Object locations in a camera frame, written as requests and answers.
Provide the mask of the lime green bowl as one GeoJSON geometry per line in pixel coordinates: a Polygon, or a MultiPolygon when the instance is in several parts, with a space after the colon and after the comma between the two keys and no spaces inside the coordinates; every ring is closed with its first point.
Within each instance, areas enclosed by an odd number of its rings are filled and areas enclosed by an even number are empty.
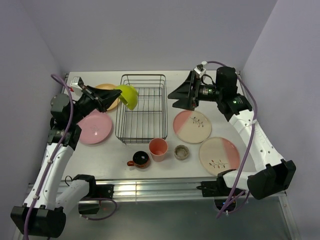
{"type": "Polygon", "coordinates": [[[118,99],[129,109],[134,110],[138,104],[139,93],[132,85],[118,85],[115,90],[121,90],[118,99]]]}

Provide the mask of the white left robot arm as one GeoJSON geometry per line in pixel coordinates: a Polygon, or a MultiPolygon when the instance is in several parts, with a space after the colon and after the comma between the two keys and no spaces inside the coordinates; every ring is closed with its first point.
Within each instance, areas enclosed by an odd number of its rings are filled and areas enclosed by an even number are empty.
{"type": "Polygon", "coordinates": [[[76,175],[62,194],[58,194],[58,190],[80,139],[82,130],[78,123],[93,110],[106,112],[121,95],[121,90],[85,86],[81,92],[77,101],[71,93],[60,93],[50,101],[52,118],[41,169],[22,206],[14,206],[10,213],[25,239],[59,237],[73,207],[82,199],[95,198],[98,193],[95,177],[87,174],[76,175]]]}

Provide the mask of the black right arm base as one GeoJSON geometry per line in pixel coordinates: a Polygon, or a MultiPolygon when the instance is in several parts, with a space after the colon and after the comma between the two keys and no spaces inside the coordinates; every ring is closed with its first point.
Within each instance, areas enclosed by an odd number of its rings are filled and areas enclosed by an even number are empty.
{"type": "Polygon", "coordinates": [[[227,197],[232,190],[223,180],[202,181],[196,188],[203,197],[227,197]]]}

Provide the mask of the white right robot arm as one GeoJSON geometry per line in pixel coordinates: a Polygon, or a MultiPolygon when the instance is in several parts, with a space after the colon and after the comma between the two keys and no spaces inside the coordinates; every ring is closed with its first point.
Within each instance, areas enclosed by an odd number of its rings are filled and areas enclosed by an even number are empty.
{"type": "Polygon", "coordinates": [[[257,121],[258,107],[238,93],[240,81],[236,69],[221,66],[216,70],[215,82],[205,84],[203,65],[190,71],[186,80],[168,94],[174,108],[193,111],[201,101],[215,102],[218,110],[238,132],[246,150],[238,169],[218,174],[216,189],[232,196],[235,190],[248,191],[261,200],[288,189],[296,172],[292,160],[284,157],[271,144],[257,121]]]}

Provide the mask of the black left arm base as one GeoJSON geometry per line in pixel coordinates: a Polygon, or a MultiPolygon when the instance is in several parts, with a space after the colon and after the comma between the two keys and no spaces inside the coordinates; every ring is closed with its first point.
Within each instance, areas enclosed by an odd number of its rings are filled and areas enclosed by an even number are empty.
{"type": "Polygon", "coordinates": [[[94,200],[97,198],[112,199],[114,193],[113,184],[98,184],[95,192],[92,195],[83,197],[78,203],[78,212],[81,215],[95,215],[98,213],[102,204],[101,200],[94,200]]]}

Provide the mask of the orange black mug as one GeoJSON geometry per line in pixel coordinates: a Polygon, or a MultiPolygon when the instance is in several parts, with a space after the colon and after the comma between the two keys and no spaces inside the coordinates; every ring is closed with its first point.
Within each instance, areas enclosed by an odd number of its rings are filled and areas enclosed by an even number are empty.
{"type": "Polygon", "coordinates": [[[137,151],[133,154],[132,160],[127,162],[127,166],[140,169],[147,168],[150,165],[150,157],[145,151],[137,151]]]}

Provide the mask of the salmon pink cup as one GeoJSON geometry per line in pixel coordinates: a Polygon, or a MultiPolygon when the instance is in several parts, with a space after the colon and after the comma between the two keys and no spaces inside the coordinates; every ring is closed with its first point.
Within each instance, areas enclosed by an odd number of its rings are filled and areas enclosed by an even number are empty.
{"type": "Polygon", "coordinates": [[[155,162],[162,162],[168,151],[168,144],[162,138],[154,138],[149,143],[149,151],[155,162]]]}

